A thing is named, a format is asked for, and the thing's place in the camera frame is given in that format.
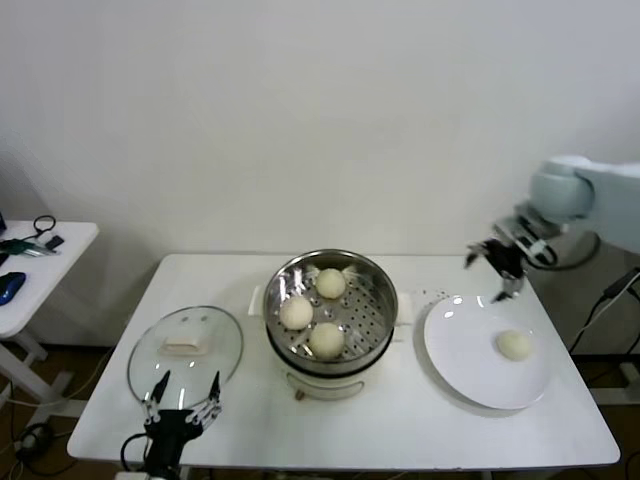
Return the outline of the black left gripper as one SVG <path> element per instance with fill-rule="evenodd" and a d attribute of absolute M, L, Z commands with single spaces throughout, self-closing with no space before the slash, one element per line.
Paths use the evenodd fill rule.
<path fill-rule="evenodd" d="M 159 403 L 170 375 L 171 371 L 167 370 L 143 401 L 146 415 L 144 429 L 151 440 L 144 460 L 144 471 L 149 476 L 178 476 L 185 445 L 201 436 L 203 426 L 210 426 L 222 411 L 219 371 L 216 372 L 207 398 L 199 402 L 193 411 L 159 411 Z"/>

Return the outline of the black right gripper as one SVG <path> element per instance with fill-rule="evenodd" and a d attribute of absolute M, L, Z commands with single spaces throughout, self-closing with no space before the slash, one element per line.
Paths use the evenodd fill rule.
<path fill-rule="evenodd" d="M 523 254 L 515 244 L 504 244 L 498 239 L 489 239 L 467 246 L 464 268 L 469 269 L 480 258 L 486 258 L 502 278 L 501 290 L 492 303 L 515 299 L 524 284 Z"/>

